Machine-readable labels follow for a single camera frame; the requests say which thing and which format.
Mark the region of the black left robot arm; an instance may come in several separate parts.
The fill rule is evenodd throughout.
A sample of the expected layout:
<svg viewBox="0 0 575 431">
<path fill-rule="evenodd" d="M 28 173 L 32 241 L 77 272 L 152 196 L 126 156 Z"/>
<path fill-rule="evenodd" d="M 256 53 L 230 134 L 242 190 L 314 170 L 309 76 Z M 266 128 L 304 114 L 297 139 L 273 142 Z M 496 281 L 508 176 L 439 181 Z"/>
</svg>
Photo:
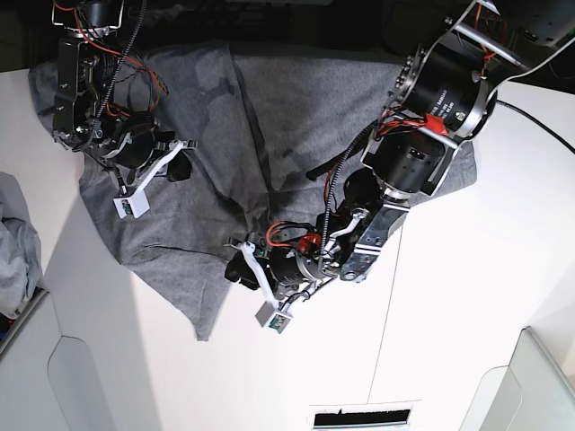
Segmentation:
<svg viewBox="0 0 575 431">
<path fill-rule="evenodd" d="M 261 291 L 281 312 L 333 280 L 363 281 L 413 199 L 434 195 L 480 133 L 500 86 L 573 41 L 571 1 L 472 1 L 445 17 L 406 58 L 380 117 L 307 173 L 325 179 L 315 223 L 279 221 L 262 237 L 232 241 L 226 279 Z"/>
</svg>

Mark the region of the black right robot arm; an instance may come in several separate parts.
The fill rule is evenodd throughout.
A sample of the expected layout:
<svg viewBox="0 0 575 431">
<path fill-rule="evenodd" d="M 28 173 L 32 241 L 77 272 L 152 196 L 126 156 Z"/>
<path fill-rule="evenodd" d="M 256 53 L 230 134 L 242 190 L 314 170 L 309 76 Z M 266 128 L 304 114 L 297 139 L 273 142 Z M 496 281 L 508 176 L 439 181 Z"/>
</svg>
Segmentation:
<svg viewBox="0 0 575 431">
<path fill-rule="evenodd" d="M 52 22 L 66 30 L 57 54 L 57 90 L 52 135 L 66 149 L 85 154 L 111 173 L 121 195 L 153 172 L 170 182 L 187 180 L 192 166 L 184 151 L 195 142 L 179 141 L 162 130 L 154 115 L 168 92 L 158 74 L 131 50 L 145 19 L 143 2 L 128 41 L 119 42 L 125 4 L 122 1 L 55 1 Z M 120 72 L 130 67 L 149 79 L 143 110 L 114 100 Z"/>
</svg>

